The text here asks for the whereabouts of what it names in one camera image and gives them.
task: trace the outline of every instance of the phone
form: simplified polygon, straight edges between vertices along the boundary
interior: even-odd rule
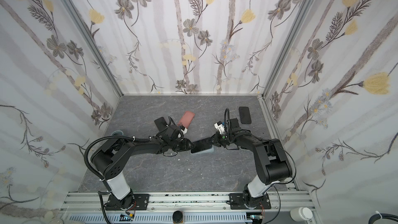
[[[167,122],[166,120],[164,120],[163,117],[160,117],[158,119],[155,119],[155,125],[159,131],[162,131],[167,127]]]
[[[213,145],[207,142],[209,139],[210,138],[204,138],[199,141],[193,142],[193,148],[191,149],[191,153],[194,154],[197,152],[211,149]]]
[[[239,107],[239,116],[242,124],[251,124],[250,111],[248,107]]]
[[[195,113],[190,112],[190,111],[185,111],[184,115],[182,115],[181,119],[179,120],[177,126],[183,126],[188,129],[189,124],[191,124],[191,121],[193,117],[195,116]]]

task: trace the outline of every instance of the wallpaper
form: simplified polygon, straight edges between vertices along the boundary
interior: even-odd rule
[[[396,214],[398,2],[315,0],[266,100],[322,222]]]
[[[127,94],[262,93],[303,0],[72,0]]]
[[[0,222],[48,223],[119,97],[60,0],[0,5]]]

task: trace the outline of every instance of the white cable tie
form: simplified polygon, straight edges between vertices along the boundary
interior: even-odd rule
[[[376,210],[376,214],[380,215],[380,219],[383,219],[383,216],[381,215],[381,213],[379,211]]]

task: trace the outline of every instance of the gray floor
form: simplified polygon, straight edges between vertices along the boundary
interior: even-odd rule
[[[229,107],[231,118],[239,118],[238,107],[250,109],[251,124],[241,124],[256,136],[270,138],[256,96],[123,96],[106,136],[122,130],[127,136],[146,138],[158,130],[154,120],[171,116],[177,122],[185,111],[195,113],[188,133],[192,142],[212,136],[214,123],[223,121]],[[252,152],[215,147],[212,153],[178,153],[175,157],[155,154],[133,156],[124,168],[133,191],[241,191],[256,176]],[[102,182],[87,172],[80,192],[105,190]]]

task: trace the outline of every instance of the black smartphone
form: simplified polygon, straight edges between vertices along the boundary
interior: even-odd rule
[[[163,117],[160,117],[155,120],[155,125],[158,128],[159,132],[164,130],[167,127],[167,122]]]
[[[193,148],[191,149],[191,153],[194,154],[196,152],[211,149],[213,145],[207,142],[209,139],[210,138],[204,138],[199,141],[193,142]]]
[[[248,107],[239,107],[239,116],[242,124],[251,124],[250,111]]]

